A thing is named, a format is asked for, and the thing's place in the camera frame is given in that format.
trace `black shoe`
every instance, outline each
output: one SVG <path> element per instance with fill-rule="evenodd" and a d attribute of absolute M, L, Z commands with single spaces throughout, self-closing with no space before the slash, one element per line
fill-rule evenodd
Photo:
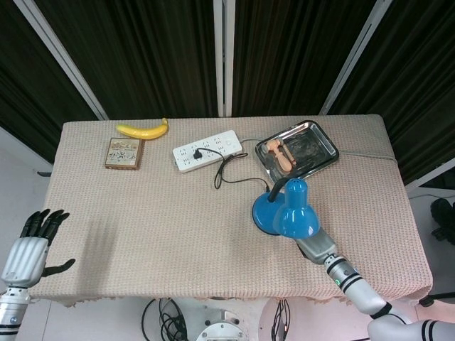
<path fill-rule="evenodd" d="M 450 205 L 446 199 L 435 200 L 431 207 L 432 217 L 435 222 L 441 227 L 433 233 L 438 240 L 442 240 L 444 237 L 455 245 L 455 208 Z"/>

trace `small box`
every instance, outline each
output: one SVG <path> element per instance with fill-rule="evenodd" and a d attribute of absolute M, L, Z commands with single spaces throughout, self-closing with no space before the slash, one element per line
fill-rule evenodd
<path fill-rule="evenodd" d="M 138 169 L 144 140 L 112 137 L 106 155 L 105 167 L 110 169 Z"/>

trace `lamp shade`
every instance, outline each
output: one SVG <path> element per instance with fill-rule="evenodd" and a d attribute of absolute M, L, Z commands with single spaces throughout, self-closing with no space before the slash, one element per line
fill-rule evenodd
<path fill-rule="evenodd" d="M 308 185 L 305 180 L 291 179 L 286 183 L 284 203 L 273 219 L 277 234 L 293 239 L 311 237 L 319 231 L 318 216 L 308 205 Z"/>

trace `banana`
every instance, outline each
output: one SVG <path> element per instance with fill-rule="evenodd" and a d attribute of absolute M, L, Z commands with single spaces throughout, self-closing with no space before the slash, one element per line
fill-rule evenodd
<path fill-rule="evenodd" d="M 136 139 L 152 140 L 164 135 L 168 131 L 168 120 L 163 118 L 163 124 L 153 128 L 141 129 L 126 124 L 118 124 L 117 131 L 129 137 Z"/>

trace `curtain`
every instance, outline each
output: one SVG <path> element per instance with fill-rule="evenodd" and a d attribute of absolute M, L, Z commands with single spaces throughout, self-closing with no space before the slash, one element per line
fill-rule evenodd
<path fill-rule="evenodd" d="M 97 118 L 14 2 L 0 14 L 0 126 L 52 163 L 62 125 Z"/>
<path fill-rule="evenodd" d="M 217 117 L 212 0 L 37 0 L 110 119 Z"/>
<path fill-rule="evenodd" d="M 409 183 L 455 157 L 455 2 L 394 1 L 329 114 L 379 114 Z"/>
<path fill-rule="evenodd" d="M 236 1 L 232 115 L 317 115 L 374 3 Z"/>

